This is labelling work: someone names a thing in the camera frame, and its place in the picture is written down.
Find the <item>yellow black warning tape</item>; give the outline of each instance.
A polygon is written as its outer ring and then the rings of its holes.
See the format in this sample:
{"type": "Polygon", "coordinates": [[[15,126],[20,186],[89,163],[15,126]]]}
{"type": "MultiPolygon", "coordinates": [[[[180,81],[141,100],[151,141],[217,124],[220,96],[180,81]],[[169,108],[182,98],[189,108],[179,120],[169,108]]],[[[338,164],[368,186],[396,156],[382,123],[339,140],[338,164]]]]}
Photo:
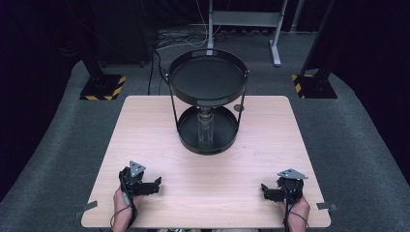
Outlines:
{"type": "Polygon", "coordinates": [[[123,85],[124,85],[124,82],[126,81],[126,79],[127,78],[125,76],[120,78],[120,80],[118,81],[118,84],[117,84],[115,90],[113,91],[112,95],[101,95],[101,96],[99,96],[99,95],[85,95],[85,96],[81,96],[80,99],[81,100],[90,100],[90,101],[95,101],[95,100],[108,100],[108,101],[116,100],[118,95],[120,94],[122,88],[123,88],[123,85]]]}
{"type": "MultiPolygon", "coordinates": [[[[296,93],[298,93],[299,98],[304,99],[305,98],[304,90],[302,88],[300,78],[298,77],[299,77],[298,75],[292,74],[292,80],[293,80],[293,83],[295,84],[296,93]]],[[[308,75],[305,75],[305,77],[313,77],[313,75],[308,74],[308,75]]]]}

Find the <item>table top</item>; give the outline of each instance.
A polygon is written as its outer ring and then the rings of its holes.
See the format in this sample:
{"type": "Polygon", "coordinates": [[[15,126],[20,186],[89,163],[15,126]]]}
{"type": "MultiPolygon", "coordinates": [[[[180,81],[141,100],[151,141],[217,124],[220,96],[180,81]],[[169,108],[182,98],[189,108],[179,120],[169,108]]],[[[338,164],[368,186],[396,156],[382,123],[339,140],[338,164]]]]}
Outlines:
{"type": "MultiPolygon", "coordinates": [[[[175,99],[179,117],[189,105],[175,99]]],[[[225,107],[235,115],[234,101],[225,107]]],[[[310,227],[327,227],[324,202],[286,97],[245,96],[234,144],[214,156],[201,156],[181,143],[169,96],[131,96],[125,100],[89,202],[98,207],[82,217],[85,227],[109,227],[118,173],[130,160],[146,166],[143,182],[162,177],[160,192],[145,196],[132,227],[278,228],[278,203],[264,199],[261,184],[278,186],[278,172],[293,168],[308,176],[304,196],[310,227]]]]}

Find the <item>round tray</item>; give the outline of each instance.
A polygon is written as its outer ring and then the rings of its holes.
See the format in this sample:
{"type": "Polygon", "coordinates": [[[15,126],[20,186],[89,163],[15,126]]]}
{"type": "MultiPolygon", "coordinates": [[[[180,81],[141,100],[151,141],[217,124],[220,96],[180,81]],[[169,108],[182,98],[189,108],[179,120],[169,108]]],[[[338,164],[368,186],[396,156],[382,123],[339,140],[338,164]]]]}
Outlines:
{"type": "Polygon", "coordinates": [[[214,133],[212,144],[201,144],[198,137],[198,109],[195,106],[188,108],[178,121],[178,132],[184,146],[199,155],[214,155],[228,149],[235,141],[238,131],[238,122],[229,109],[221,106],[215,108],[214,133]]]}
{"type": "Polygon", "coordinates": [[[169,71],[171,91],[183,102],[218,107],[235,101],[246,89],[248,70],[231,53],[209,49],[187,52],[178,57],[169,71]]]}

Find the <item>dark background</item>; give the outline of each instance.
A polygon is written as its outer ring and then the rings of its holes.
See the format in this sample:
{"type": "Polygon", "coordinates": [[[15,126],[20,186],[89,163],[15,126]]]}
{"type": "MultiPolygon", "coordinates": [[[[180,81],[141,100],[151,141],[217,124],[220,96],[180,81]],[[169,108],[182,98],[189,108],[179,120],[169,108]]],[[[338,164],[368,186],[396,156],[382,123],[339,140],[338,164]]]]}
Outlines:
{"type": "MultiPolygon", "coordinates": [[[[127,4],[126,0],[117,1],[127,4]]],[[[306,0],[298,31],[317,31],[331,1],[306,0]]],[[[157,0],[148,15],[158,28],[198,22],[196,2],[157,0]]],[[[87,28],[98,26],[93,1],[70,1],[87,28]]],[[[208,1],[199,1],[207,19],[208,1]]],[[[280,1],[235,0],[231,10],[278,11],[280,1]]],[[[289,0],[283,31],[290,31],[297,0],[289,0]]],[[[215,9],[226,3],[216,1],[215,9]]],[[[308,69],[331,69],[363,103],[407,182],[410,181],[409,4],[406,1],[335,1],[319,34],[308,69]]],[[[67,16],[67,1],[2,1],[0,7],[0,197],[31,158],[62,99],[73,65],[80,60],[67,16]]],[[[139,13],[124,15],[146,19],[139,13]]],[[[98,40],[83,31],[98,56],[98,40]]]]}

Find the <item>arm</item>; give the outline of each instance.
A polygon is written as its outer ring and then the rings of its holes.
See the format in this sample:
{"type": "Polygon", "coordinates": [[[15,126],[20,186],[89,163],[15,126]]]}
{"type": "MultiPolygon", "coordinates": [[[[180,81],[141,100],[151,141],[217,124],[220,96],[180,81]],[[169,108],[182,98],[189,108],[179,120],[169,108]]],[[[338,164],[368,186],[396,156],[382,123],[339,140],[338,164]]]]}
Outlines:
{"type": "MultiPolygon", "coordinates": [[[[279,202],[280,208],[285,214],[286,206],[284,202],[279,202]]],[[[305,197],[299,200],[298,203],[293,205],[288,218],[289,229],[291,232],[305,232],[307,230],[308,213],[310,211],[310,205],[305,200],[305,197]]]]}
{"type": "MultiPolygon", "coordinates": [[[[142,197],[143,195],[139,195],[133,198],[133,204],[135,205],[135,208],[138,208],[138,204],[141,201],[142,197]]],[[[116,215],[114,216],[112,231],[125,232],[132,217],[132,209],[131,207],[127,206],[123,192],[120,188],[118,188],[114,194],[114,214],[116,215]]]]}

